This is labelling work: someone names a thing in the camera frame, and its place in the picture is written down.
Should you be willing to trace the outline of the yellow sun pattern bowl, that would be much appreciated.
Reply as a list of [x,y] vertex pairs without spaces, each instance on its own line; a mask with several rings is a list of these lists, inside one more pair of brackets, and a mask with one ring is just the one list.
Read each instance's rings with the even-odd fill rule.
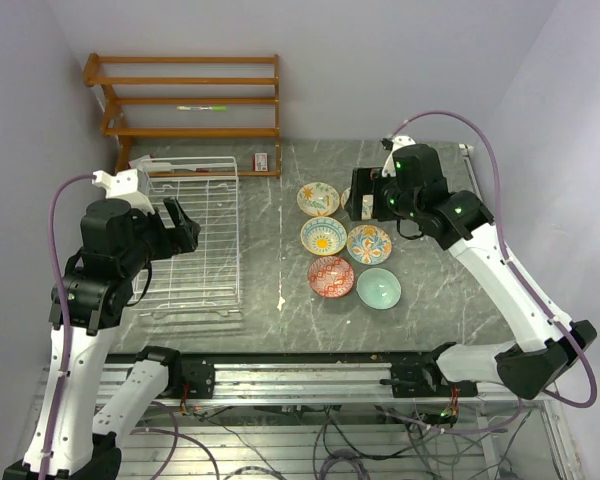
[[318,216],[309,219],[300,230],[302,245],[310,253],[331,256],[340,253],[347,243],[347,231],[336,219]]

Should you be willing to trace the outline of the red blue zigzag bowl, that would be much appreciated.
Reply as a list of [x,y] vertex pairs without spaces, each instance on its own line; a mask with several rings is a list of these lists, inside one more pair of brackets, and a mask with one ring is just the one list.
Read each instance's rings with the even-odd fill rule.
[[307,271],[311,290],[323,298],[340,298],[347,295],[355,284],[353,267],[338,256],[315,259]]

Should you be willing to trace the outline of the yellow star floral bowl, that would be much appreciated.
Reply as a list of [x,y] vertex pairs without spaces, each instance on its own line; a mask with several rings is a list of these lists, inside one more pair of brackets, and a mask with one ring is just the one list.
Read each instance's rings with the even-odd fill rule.
[[312,182],[304,185],[296,197],[299,208],[312,217],[330,216],[340,207],[340,195],[331,185]]

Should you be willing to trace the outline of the pale green celadon bowl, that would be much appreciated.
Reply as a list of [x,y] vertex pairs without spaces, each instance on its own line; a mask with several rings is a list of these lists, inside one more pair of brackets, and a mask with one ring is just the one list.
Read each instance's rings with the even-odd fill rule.
[[402,288],[390,271],[370,268],[358,277],[356,292],[365,305],[376,310],[387,310],[399,302]]

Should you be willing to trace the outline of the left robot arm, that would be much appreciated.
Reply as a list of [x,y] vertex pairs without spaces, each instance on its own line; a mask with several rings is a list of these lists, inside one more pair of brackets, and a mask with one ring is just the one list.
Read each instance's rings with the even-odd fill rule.
[[83,245],[68,260],[52,291],[52,358],[43,406],[23,459],[6,479],[114,479],[123,440],[158,396],[183,387],[181,354],[149,346],[136,356],[123,385],[96,408],[101,375],[131,306],[132,283],[152,262],[191,253],[200,226],[179,201],[163,202],[173,225],[157,209],[124,199],[90,204],[80,223]]

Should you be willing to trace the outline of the white wire dish rack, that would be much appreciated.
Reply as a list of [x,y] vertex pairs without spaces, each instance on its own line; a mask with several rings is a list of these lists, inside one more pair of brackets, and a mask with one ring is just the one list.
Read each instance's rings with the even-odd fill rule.
[[153,260],[134,280],[132,310],[141,317],[216,314],[240,308],[239,175],[232,156],[142,157],[144,194],[181,249]]

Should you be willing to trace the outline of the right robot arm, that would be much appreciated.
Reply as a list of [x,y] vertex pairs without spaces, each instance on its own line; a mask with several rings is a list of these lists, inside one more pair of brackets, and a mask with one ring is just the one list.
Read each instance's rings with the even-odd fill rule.
[[532,400],[567,372],[597,337],[588,320],[575,321],[557,307],[515,258],[494,215],[471,191],[452,192],[437,151],[426,144],[394,143],[384,166],[356,167],[345,204],[362,218],[372,199],[379,222],[408,220],[474,277],[507,322],[514,339],[492,345],[445,344],[420,373],[430,394],[463,381],[499,383]]

